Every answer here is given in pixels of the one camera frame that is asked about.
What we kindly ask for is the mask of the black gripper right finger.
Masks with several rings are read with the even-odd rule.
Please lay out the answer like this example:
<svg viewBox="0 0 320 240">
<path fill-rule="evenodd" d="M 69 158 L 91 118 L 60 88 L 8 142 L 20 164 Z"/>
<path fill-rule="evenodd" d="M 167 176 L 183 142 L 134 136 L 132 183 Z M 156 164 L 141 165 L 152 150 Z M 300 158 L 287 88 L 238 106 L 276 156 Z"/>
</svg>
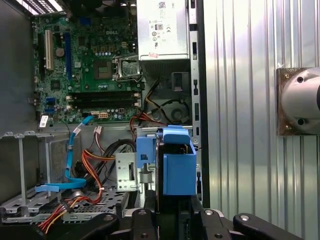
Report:
<svg viewBox="0 0 320 240">
<path fill-rule="evenodd" d="M 232 220 L 221 211 L 204 208 L 198 197 L 191 197 L 192 240 L 300 240 L 301 237 L 249 213 Z"/>
</svg>

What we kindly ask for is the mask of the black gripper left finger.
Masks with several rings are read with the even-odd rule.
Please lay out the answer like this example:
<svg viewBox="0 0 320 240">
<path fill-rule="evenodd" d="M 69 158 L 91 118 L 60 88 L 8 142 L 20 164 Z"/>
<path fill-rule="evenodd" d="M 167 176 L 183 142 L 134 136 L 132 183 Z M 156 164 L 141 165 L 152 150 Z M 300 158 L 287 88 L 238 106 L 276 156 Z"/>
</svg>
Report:
<svg viewBox="0 0 320 240">
<path fill-rule="evenodd" d="M 102 213 L 82 226 L 83 240 L 156 240 L 156 192 L 147 190 L 143 208 L 133 210 L 131 216 L 119 218 Z"/>
</svg>

